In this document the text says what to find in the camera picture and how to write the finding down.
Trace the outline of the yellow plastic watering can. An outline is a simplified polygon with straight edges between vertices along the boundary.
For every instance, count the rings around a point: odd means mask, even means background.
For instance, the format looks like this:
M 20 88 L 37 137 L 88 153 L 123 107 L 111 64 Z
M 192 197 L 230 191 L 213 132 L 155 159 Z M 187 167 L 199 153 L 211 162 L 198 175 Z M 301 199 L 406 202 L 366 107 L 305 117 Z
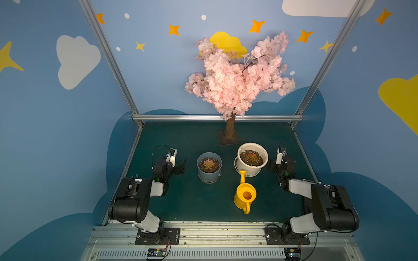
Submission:
M 240 170 L 240 184 L 236 189 L 234 204 L 238 209 L 243 210 L 245 215 L 250 213 L 250 207 L 256 199 L 256 189 L 245 180 L 245 170 Z

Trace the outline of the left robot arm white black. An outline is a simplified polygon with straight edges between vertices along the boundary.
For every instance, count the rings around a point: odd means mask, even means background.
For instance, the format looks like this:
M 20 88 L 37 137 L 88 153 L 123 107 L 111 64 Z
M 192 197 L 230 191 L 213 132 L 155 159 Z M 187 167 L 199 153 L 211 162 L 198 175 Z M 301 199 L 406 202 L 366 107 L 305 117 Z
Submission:
M 110 220 L 137 227 L 145 233 L 160 233 L 162 221 L 149 210 L 152 197 L 165 196 L 173 175 L 185 173 L 186 161 L 175 165 L 166 156 L 152 167 L 151 178 L 128 178 L 120 182 L 108 209 Z

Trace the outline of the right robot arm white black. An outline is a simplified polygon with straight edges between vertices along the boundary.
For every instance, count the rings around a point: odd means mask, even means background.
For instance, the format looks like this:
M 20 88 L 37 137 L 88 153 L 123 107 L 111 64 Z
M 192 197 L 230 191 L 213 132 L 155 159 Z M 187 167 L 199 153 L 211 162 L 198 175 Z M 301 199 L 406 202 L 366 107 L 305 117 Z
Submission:
M 270 161 L 267 169 L 277 174 L 278 183 L 286 192 L 304 197 L 306 214 L 292 217 L 282 226 L 283 236 L 304 236 L 315 232 L 351 233 L 360 225 L 357 210 L 343 186 L 298 179 L 296 161 L 285 156 L 281 162 Z

